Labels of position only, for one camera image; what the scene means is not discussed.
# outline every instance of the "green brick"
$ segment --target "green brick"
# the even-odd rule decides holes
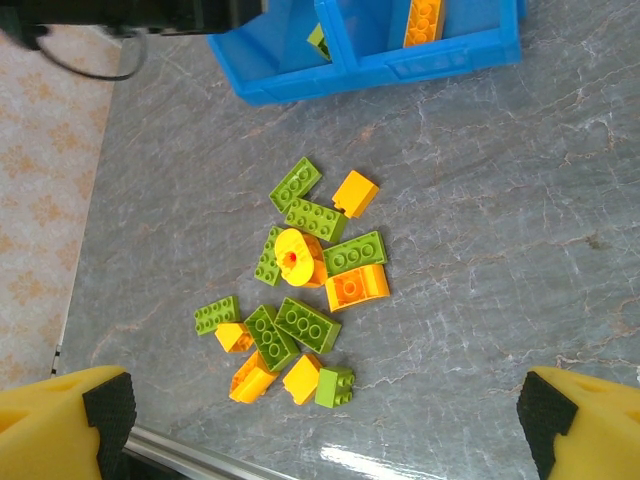
[[[280,372],[300,353],[296,342],[275,327],[275,318],[275,308],[260,305],[244,321],[270,372]]]
[[[297,198],[291,202],[285,223],[327,242],[337,242],[347,225],[347,217],[330,208]]]
[[[351,387],[356,377],[346,367],[323,367],[320,369],[316,403],[327,408],[339,407],[351,401]]]
[[[275,325],[316,353],[329,353],[342,328],[315,308],[285,297]]]
[[[262,249],[262,255],[258,261],[258,266],[254,273],[254,277],[258,280],[275,287],[280,283],[280,267],[276,265],[276,254],[273,247],[276,244],[276,238],[282,233],[284,229],[280,227],[271,227],[269,230],[269,237]]]
[[[271,198],[280,213],[286,213],[291,202],[311,190],[311,187],[318,183],[321,178],[322,174],[309,159],[302,157],[273,192],[269,194],[269,198]]]
[[[329,47],[327,46],[327,41],[324,38],[324,32],[322,31],[322,25],[318,24],[316,28],[313,29],[309,38],[307,38],[307,42],[309,42],[313,47],[318,51],[318,53],[323,56],[326,60],[331,61],[331,54],[329,53]]]
[[[193,314],[196,319],[196,332],[198,335],[213,333],[218,329],[218,324],[239,322],[240,309],[238,298],[235,295],[222,298],[217,302],[199,308]]]
[[[322,252],[330,277],[364,265],[387,263],[380,232],[370,232]]]

